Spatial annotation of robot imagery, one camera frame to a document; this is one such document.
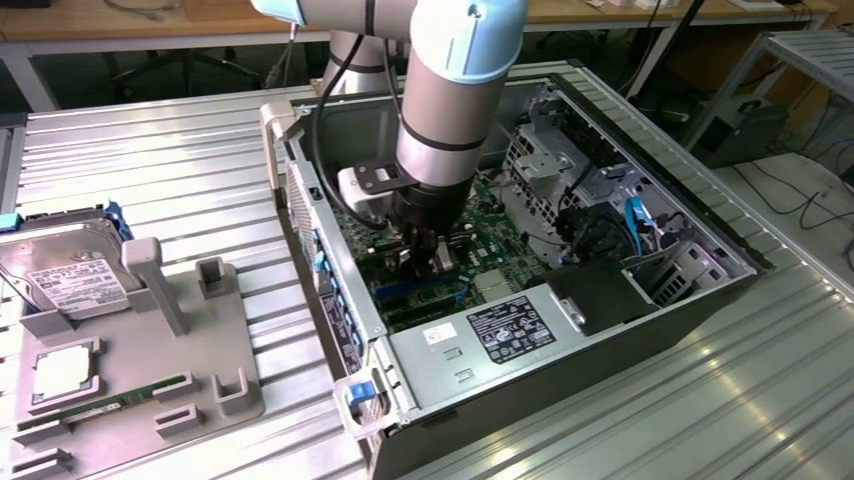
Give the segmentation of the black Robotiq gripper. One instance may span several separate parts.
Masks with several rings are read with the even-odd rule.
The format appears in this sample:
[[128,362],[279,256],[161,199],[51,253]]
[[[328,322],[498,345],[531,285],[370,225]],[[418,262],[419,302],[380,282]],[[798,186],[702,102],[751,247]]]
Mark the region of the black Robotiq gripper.
[[462,218],[472,181],[447,187],[419,183],[396,192],[396,228],[406,240],[451,232]]

